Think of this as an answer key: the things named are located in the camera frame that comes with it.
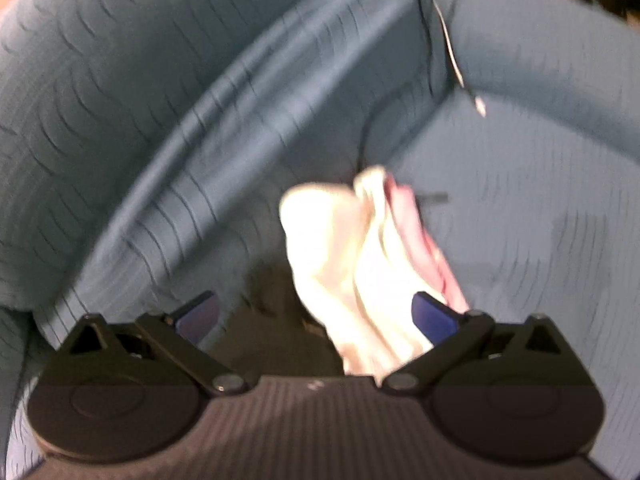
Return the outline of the pink and white knit garment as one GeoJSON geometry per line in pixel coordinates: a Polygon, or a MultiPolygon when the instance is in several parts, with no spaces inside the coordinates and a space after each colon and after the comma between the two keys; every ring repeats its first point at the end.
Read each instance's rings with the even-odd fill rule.
{"type": "Polygon", "coordinates": [[[385,168],[370,167],[351,185],[296,185],[279,214],[297,295],[346,374],[382,380],[433,348],[413,322],[418,292],[459,314],[469,309],[412,188],[385,168]]]}

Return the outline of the blue quilted sofa seat cover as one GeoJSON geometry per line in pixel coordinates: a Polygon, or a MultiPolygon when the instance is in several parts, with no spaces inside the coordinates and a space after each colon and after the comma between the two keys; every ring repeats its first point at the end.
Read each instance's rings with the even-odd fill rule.
{"type": "Polygon", "coordinates": [[[38,479],[634,479],[636,103],[45,102],[38,479]]]}

